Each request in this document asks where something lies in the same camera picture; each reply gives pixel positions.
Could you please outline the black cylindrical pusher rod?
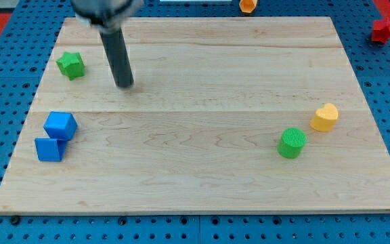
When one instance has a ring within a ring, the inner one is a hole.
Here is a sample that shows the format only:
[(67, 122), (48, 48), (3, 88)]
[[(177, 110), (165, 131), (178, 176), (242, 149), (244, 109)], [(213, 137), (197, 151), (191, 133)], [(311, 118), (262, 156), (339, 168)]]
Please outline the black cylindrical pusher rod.
[(121, 29), (110, 29), (100, 32), (106, 57), (114, 78), (114, 83), (119, 88), (130, 88), (134, 84), (133, 73)]

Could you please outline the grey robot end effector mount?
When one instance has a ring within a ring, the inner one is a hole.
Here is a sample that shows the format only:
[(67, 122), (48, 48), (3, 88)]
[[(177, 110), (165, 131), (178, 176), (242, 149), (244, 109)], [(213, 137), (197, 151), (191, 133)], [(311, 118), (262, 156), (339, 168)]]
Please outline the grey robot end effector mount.
[(71, 0), (75, 16), (88, 25), (119, 26), (144, 5), (144, 0)]

